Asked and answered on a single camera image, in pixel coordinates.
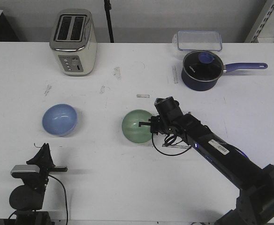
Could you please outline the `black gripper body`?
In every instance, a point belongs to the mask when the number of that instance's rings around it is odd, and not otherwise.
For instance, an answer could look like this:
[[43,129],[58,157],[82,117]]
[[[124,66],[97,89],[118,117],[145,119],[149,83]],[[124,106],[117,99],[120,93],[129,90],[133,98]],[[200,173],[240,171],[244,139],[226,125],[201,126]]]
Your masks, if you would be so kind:
[[56,166],[53,163],[32,163],[27,161],[27,165],[34,167],[26,175],[26,178],[47,178],[50,173],[65,173],[67,166]]
[[152,116],[148,122],[150,123],[150,132],[152,134],[164,134],[164,135],[170,135],[174,134],[174,131],[172,130],[172,122],[166,118],[162,118],[160,115],[158,116]]

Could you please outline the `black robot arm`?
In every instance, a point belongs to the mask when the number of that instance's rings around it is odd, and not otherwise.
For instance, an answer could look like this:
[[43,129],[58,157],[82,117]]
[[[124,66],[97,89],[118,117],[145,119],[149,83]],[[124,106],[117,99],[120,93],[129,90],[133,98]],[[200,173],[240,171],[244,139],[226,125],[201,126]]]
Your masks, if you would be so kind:
[[193,115],[183,114],[173,97],[157,98],[158,115],[139,126],[150,126],[152,134],[173,134],[205,157],[239,190],[236,208],[217,225],[265,225],[274,217],[274,165],[260,168],[238,148],[225,142]]
[[42,211],[46,187],[49,178],[60,182],[50,173],[65,173],[66,166],[56,166],[53,163],[50,146],[44,143],[37,154],[25,165],[15,165],[10,174],[21,179],[23,185],[16,187],[10,194],[9,204],[15,210],[13,220],[15,225],[54,225],[49,212]]

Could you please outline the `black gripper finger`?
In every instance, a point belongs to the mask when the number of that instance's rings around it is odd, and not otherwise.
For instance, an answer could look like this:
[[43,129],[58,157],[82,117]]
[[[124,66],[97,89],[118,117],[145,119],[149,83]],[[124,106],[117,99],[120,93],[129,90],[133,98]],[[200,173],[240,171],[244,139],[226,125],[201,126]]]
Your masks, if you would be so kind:
[[55,167],[52,156],[51,156],[49,143],[46,144],[46,164],[47,164],[47,167]]
[[28,160],[28,164],[41,164],[45,150],[46,150],[46,143],[44,143],[40,147],[39,151],[32,159]]
[[141,127],[141,126],[151,126],[151,122],[144,122],[144,121],[140,121],[138,123],[138,126]]

